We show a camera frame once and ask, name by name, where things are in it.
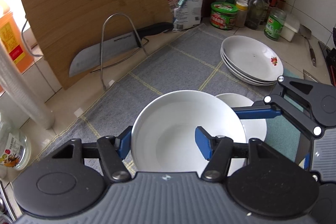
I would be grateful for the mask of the yellow lid spice jar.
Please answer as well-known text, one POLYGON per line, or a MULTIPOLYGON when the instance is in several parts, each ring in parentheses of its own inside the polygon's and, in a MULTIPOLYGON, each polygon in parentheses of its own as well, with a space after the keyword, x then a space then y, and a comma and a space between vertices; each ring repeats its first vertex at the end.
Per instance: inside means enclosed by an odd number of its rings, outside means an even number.
POLYGON ((245 21, 246 21, 246 17, 247 17, 247 13, 248 13, 248 4, 237 1, 235 3, 235 6, 238 9, 238 12, 237 12, 237 15, 236 15, 235 26, 238 27, 238 28, 242 28, 242 27, 244 27, 244 24, 245 24, 245 21))

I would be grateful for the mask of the green label glass jar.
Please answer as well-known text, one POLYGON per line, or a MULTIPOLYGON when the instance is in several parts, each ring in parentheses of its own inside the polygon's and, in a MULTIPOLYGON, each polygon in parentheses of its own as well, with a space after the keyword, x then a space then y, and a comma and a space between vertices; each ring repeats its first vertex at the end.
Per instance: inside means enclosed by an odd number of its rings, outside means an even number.
POLYGON ((277 7, 271 8, 266 21, 264 35, 271 40, 277 41, 284 27, 286 16, 287 13, 285 11, 277 7))

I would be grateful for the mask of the green lid sauce jar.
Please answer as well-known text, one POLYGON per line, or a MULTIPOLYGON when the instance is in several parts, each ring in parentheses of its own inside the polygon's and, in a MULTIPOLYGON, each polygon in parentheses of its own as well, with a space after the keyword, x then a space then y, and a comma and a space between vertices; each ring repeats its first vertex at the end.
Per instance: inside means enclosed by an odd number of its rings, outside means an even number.
POLYGON ((211 4, 210 23, 221 30, 232 30, 235 26, 238 8, 226 2, 214 2, 211 4))

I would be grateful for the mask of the metal spatula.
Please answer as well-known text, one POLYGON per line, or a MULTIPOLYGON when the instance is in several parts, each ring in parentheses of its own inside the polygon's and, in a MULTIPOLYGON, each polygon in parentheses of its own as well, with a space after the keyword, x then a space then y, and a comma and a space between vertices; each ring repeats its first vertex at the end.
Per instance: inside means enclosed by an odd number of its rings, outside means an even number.
POLYGON ((313 47, 311 46, 311 43, 310 43, 311 30, 308 29, 306 26, 301 24, 299 26, 299 33, 307 41, 307 44, 308 44, 308 47, 309 47, 309 54, 310 54, 311 63, 314 67, 316 67, 317 66, 317 60, 316 60, 316 57, 315 57, 314 49, 313 49, 313 47))

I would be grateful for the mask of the large white bowl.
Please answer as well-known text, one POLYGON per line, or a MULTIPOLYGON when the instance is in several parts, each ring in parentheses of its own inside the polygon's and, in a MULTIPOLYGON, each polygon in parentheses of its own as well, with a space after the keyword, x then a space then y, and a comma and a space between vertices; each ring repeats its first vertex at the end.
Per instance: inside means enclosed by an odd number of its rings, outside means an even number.
POLYGON ((211 136, 247 141, 240 119, 219 98, 195 90, 167 93, 150 102, 133 125, 131 155, 137 170, 201 175, 208 161, 195 142, 198 126, 211 136))

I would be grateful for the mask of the orange oil bottle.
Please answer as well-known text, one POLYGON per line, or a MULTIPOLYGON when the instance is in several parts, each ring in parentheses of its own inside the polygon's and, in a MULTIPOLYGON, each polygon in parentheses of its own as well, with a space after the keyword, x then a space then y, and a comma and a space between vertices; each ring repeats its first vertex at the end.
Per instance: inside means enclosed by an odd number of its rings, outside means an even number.
POLYGON ((6 48, 9 57, 23 73, 34 61, 34 58, 26 50, 21 32, 14 20, 13 12, 9 6, 1 2, 1 41, 6 48))

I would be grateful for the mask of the top white floral plate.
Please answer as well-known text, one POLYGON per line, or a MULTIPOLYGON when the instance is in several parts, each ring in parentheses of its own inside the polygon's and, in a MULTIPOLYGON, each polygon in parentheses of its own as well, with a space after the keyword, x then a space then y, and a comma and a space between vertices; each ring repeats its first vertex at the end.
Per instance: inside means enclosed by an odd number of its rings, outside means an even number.
POLYGON ((261 82, 274 82, 283 75, 280 57, 264 43, 247 36, 223 40, 224 57, 239 72, 261 82))

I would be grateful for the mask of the grey checked table cloth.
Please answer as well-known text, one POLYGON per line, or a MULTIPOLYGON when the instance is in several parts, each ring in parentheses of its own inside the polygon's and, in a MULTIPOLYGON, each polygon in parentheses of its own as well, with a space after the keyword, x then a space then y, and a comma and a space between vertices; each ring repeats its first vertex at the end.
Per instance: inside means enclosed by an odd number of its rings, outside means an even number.
POLYGON ((107 91, 103 91, 98 75, 91 74, 57 92, 47 102, 55 114, 56 135, 36 159, 43 159, 72 138, 94 142, 102 136, 120 134, 147 104, 169 92, 199 90, 214 96, 236 93, 252 101, 262 100, 272 87, 249 85, 228 70, 220 54, 225 37, 212 27, 200 26, 148 58, 119 65, 107 91))

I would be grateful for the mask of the bamboo cutting board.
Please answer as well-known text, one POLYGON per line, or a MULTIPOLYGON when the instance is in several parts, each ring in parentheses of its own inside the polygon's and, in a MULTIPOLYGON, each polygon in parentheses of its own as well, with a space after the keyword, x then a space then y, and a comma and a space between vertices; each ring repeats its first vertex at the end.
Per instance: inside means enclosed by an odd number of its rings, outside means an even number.
POLYGON ((160 22, 170 22, 167 0, 21 0, 45 60, 63 88, 73 58, 84 48, 160 22))

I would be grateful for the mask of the teal dish cloth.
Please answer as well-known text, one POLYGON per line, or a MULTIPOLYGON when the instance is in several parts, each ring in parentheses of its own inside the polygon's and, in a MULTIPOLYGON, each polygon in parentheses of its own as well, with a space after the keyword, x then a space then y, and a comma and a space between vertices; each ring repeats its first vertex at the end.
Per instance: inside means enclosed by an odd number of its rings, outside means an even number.
POLYGON ((299 146, 300 132, 283 116, 267 119, 267 134, 264 140, 269 146, 295 161, 299 146))

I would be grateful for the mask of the white plastic box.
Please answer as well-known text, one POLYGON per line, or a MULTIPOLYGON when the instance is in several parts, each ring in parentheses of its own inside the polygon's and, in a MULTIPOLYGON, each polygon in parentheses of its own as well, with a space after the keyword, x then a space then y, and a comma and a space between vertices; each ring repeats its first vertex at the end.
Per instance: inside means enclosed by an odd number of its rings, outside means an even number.
POLYGON ((287 14, 280 36, 288 42, 291 42, 294 35, 299 32, 299 26, 299 20, 294 15, 287 14))

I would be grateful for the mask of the stack of plastic cups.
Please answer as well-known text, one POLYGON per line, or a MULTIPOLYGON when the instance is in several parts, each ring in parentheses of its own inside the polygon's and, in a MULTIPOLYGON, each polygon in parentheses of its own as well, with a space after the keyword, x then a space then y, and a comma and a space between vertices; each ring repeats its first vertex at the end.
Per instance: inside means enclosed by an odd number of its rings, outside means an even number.
POLYGON ((55 116, 29 88, 1 42, 1 87, 32 120, 44 129, 54 125, 55 116))

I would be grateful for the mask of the clear oil glass bottle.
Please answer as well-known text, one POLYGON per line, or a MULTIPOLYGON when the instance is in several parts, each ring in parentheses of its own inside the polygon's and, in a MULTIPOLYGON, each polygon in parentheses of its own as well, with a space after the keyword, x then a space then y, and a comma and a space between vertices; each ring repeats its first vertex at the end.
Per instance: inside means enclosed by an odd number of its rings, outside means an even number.
POLYGON ((248 2, 248 13, 245 26, 255 30, 258 28, 265 10, 264 0, 250 0, 248 2))

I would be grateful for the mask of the floral white bowl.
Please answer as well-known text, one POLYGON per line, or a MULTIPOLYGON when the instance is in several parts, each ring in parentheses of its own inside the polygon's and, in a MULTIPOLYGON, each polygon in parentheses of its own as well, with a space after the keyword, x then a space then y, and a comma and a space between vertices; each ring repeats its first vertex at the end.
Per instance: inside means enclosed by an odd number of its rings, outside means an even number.
MULTIPOLYGON (((216 95, 216 98, 219 98, 231 108, 252 106, 254 103, 249 98, 236 93, 219 94, 216 95)), ((241 123, 244 127, 247 141, 249 141, 251 138, 258 138, 261 141, 265 140, 267 133, 265 119, 243 119, 241 120, 241 123)))

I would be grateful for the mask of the white seasoning bag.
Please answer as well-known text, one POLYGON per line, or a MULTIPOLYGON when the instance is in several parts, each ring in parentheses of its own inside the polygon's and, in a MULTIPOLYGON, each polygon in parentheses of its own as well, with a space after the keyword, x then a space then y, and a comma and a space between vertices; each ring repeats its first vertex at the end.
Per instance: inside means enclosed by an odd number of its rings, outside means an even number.
POLYGON ((187 30, 201 22, 203 0, 180 0, 174 9, 173 32, 187 30))

